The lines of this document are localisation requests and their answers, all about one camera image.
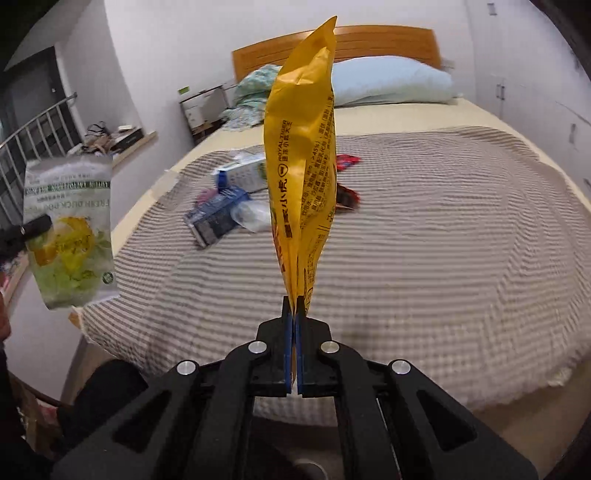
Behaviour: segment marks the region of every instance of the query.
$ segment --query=white box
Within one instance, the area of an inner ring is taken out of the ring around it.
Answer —
[[[217,175],[221,171],[226,173],[228,186],[240,187],[248,193],[267,188],[267,169],[264,153],[239,153],[234,157],[233,162],[222,165],[212,172],[216,184]]]

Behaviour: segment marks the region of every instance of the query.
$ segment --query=yellow snack bag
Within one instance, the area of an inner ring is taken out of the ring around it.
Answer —
[[[334,96],[336,17],[302,41],[286,60],[265,112],[265,154],[273,240],[295,313],[310,306],[316,264],[336,204]]]

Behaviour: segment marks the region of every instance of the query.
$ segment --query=cabinet door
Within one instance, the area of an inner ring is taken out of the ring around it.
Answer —
[[[501,115],[501,99],[497,85],[502,84],[503,49],[498,25],[498,16],[491,15],[486,0],[466,0],[476,79],[476,104],[481,108]]]
[[[573,114],[540,92],[508,79],[505,79],[504,98],[502,119],[568,171]]]
[[[573,135],[572,163],[573,174],[569,176],[579,186],[583,194],[591,199],[591,126],[578,120]]]

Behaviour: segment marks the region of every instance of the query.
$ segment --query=blue box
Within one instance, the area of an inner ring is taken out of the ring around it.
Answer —
[[[185,213],[183,219],[199,245],[205,248],[216,243],[237,225],[230,210],[249,198],[240,187],[230,187]]]

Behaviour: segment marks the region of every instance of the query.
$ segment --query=wooden headboard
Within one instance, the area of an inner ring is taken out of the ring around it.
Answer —
[[[254,70],[274,63],[283,65],[294,47],[313,30],[292,33],[249,45],[232,52],[236,81]],[[357,57],[398,55],[441,69],[441,57],[433,30],[398,25],[336,27],[335,61]]]

